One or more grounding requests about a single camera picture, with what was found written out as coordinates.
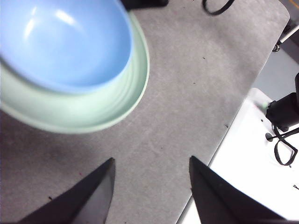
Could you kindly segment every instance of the blue bowl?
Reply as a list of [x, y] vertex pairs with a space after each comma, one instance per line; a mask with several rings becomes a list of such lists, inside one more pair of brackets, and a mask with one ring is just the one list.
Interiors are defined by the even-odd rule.
[[121, 74], [132, 49], [119, 0], [1, 0], [1, 58], [42, 87], [94, 91]]

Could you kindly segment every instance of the gray floor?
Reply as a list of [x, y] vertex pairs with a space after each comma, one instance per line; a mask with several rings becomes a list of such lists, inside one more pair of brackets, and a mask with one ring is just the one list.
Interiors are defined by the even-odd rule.
[[295, 76], [299, 72], [299, 47], [287, 40], [279, 52], [272, 52], [253, 83], [273, 100], [295, 91]]

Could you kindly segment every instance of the white table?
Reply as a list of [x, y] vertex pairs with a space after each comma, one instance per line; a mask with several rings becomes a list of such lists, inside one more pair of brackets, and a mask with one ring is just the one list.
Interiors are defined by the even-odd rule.
[[[281, 166], [274, 156], [277, 139], [269, 142], [266, 133], [275, 135], [265, 110], [272, 100], [259, 89], [250, 90], [232, 126], [210, 163], [210, 168], [235, 188], [290, 220], [299, 220], [299, 157], [291, 165]], [[287, 139], [299, 147], [298, 135]], [[290, 158], [284, 144], [278, 146], [283, 162]], [[199, 224], [193, 198], [190, 199], [181, 224]]]

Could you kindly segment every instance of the black device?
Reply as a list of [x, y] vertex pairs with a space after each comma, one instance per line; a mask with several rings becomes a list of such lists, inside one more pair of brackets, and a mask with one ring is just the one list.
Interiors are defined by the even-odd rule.
[[127, 10], [134, 8], [163, 7], [169, 0], [121, 0]]
[[299, 73], [295, 77], [296, 92], [270, 103], [266, 118], [283, 132], [299, 123]]

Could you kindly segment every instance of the black wire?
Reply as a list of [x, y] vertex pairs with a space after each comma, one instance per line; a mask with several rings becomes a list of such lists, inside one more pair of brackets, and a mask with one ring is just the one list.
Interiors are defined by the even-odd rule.
[[[291, 136], [291, 135], [293, 135], [293, 134], [297, 134], [297, 133], [299, 133], [299, 129], [296, 128], [296, 129], [293, 130], [293, 132], [290, 131], [289, 133], [286, 133], [284, 136], [282, 136], [282, 135], [279, 133], [279, 131], [278, 131], [278, 129], [277, 129], [277, 126], [274, 126], [274, 130], [273, 130], [273, 131], [274, 131], [274, 133], [277, 135], [277, 137], [279, 138], [278, 142], [275, 144], [275, 147], [274, 147], [274, 155], [275, 155], [275, 158], [276, 158], [277, 162], [279, 162], [280, 165], [283, 165], [283, 166], [289, 166], [289, 165], [291, 165], [291, 164], [294, 162], [294, 159], [295, 159], [295, 157], [296, 157], [296, 155], [297, 155], [297, 153], [298, 153], [298, 149], [296, 149], [294, 146], [292, 146], [290, 143], [288, 143], [288, 142], [285, 140], [285, 138], [287, 138], [287, 137], [289, 137], [289, 136]], [[283, 162], [281, 161], [281, 159], [280, 159], [280, 156], [279, 156], [279, 153], [278, 153], [278, 144], [279, 144], [279, 142], [283, 142], [283, 143], [285, 143], [288, 147], [290, 147], [290, 148], [293, 150], [293, 153], [292, 153], [292, 155], [291, 155], [289, 161], [286, 162], [286, 163], [283, 163]]]
[[[281, 134], [281, 136], [284, 136], [284, 135], [289, 134], [289, 133], [293, 133], [293, 134], [299, 133], [299, 127], [295, 128], [294, 130], [291, 130], [289, 132], [283, 133], [283, 134]], [[277, 135], [272, 136], [270, 138], [267, 138], [267, 140], [269, 141], [269, 140], [274, 139], [274, 138], [278, 138], [278, 136]]]
[[221, 13], [225, 12], [226, 10], [228, 10], [228, 8], [234, 2], [234, 0], [228, 0], [228, 2], [221, 9], [219, 9], [219, 10], [217, 10], [215, 12], [211, 12], [206, 7], [206, 1], [207, 0], [202, 0], [202, 7], [204, 8], [205, 12], [208, 13], [209, 15], [220, 15]]

